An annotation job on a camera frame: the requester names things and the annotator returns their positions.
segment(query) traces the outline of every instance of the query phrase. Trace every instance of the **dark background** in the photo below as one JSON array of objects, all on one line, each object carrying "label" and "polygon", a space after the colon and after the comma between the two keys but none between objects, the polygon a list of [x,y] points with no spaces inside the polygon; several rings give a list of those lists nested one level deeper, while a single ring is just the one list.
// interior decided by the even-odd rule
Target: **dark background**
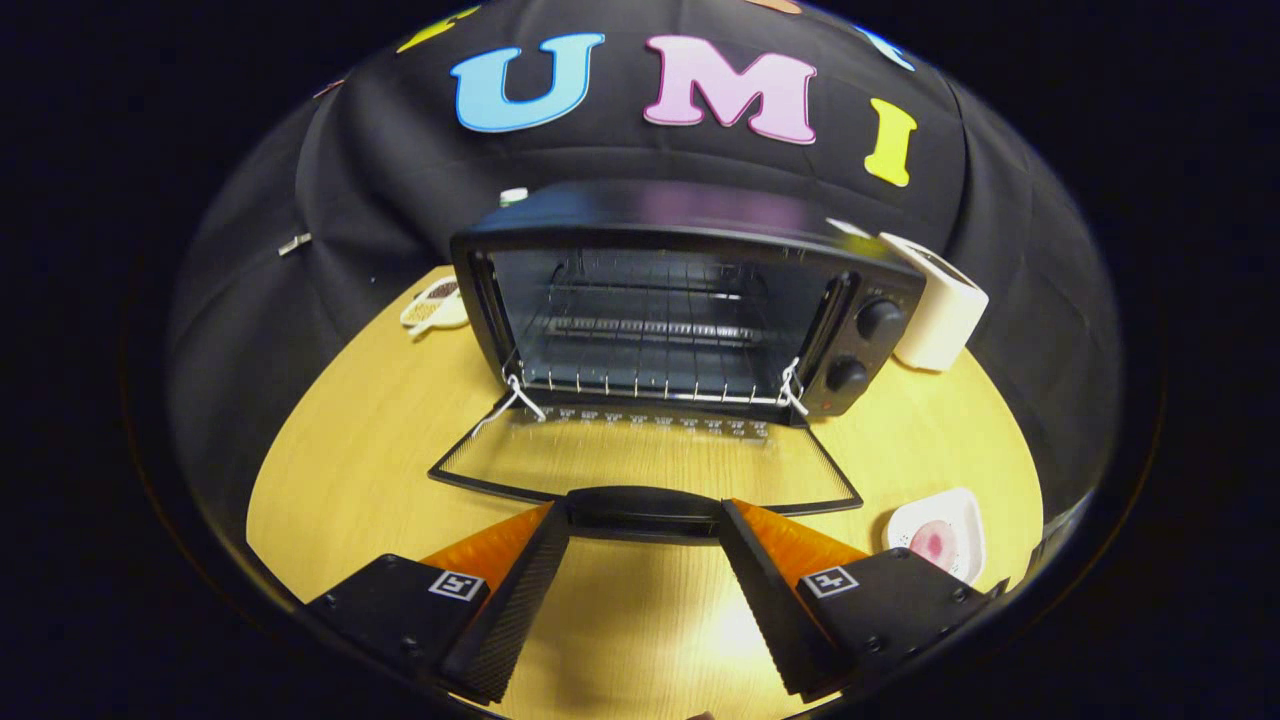
[{"label": "dark background", "polygon": [[[1277,419],[1275,323],[1252,297],[1276,237],[1263,200],[1275,196],[1280,118],[1263,32],[1277,13],[822,5],[986,97],[1073,188],[1108,259],[1148,273],[1169,319],[1161,448],[1110,552],[1007,648],[887,698],[883,715],[963,702],[997,717],[1262,717],[1275,643],[1260,530],[1275,462],[1245,457],[1270,450]],[[5,265],[23,291],[8,374],[15,424],[35,439],[6,484],[19,521],[0,587],[26,602],[9,615],[19,674],[5,705],[31,716],[429,715],[396,688],[269,638],[202,583],[132,468],[115,354],[140,256],[179,254],[234,163],[288,109],[454,6],[8,10],[5,45],[18,56],[6,63],[6,115],[18,128],[6,143],[17,167]]]}]

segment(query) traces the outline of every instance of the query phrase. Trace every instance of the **letter u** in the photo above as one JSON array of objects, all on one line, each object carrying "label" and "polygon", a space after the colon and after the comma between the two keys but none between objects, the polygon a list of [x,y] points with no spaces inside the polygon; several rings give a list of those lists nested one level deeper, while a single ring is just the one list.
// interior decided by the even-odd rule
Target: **letter u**
[{"label": "letter u", "polygon": [[598,32],[562,35],[538,46],[550,53],[552,88],[536,100],[507,100],[507,63],[518,47],[503,47],[463,60],[449,70],[458,78],[458,122],[476,132],[512,132],[549,123],[568,114],[586,97],[591,76],[591,47],[604,42]]}]

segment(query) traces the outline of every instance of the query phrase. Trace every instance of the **table surface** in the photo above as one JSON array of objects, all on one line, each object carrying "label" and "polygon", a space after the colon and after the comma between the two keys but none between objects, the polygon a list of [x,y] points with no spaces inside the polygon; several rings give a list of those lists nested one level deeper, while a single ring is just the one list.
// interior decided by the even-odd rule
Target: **table surface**
[{"label": "table surface", "polygon": [[[531,507],[447,486],[428,469],[503,395],[468,327],[412,342],[399,313],[436,268],[380,313],[298,402],[259,471],[247,539],[302,602],[374,557],[431,552]],[[813,432],[865,505],[797,520],[877,552],[899,506],[956,488],[978,500],[987,562],[1010,588],[1043,524],[1016,421],[978,363],[946,373],[890,361]],[[795,478],[792,482],[804,482]],[[787,696],[723,552],[573,538],[502,703],[508,717],[782,717]]]}]

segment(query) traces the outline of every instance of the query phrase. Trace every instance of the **oven knob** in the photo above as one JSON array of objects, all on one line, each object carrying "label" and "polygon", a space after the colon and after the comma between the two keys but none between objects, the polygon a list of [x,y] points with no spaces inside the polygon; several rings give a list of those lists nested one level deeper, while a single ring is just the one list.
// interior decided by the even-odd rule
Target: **oven knob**
[{"label": "oven knob", "polygon": [[827,366],[827,389],[840,392],[850,384],[867,384],[867,368],[852,355],[841,355]]},{"label": "oven knob", "polygon": [[858,313],[858,334],[874,345],[896,345],[906,329],[906,313],[892,300],[874,300]]}]

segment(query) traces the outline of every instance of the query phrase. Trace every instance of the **oven door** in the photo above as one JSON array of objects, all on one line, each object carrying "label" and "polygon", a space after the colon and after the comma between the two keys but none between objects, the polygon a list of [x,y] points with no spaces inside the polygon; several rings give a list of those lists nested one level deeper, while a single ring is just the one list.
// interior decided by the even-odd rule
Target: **oven door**
[{"label": "oven door", "polygon": [[659,542],[716,542],[713,520],[724,498],[783,515],[863,503],[808,425],[678,405],[535,410],[515,392],[429,475],[529,502],[567,498],[579,534]]}]

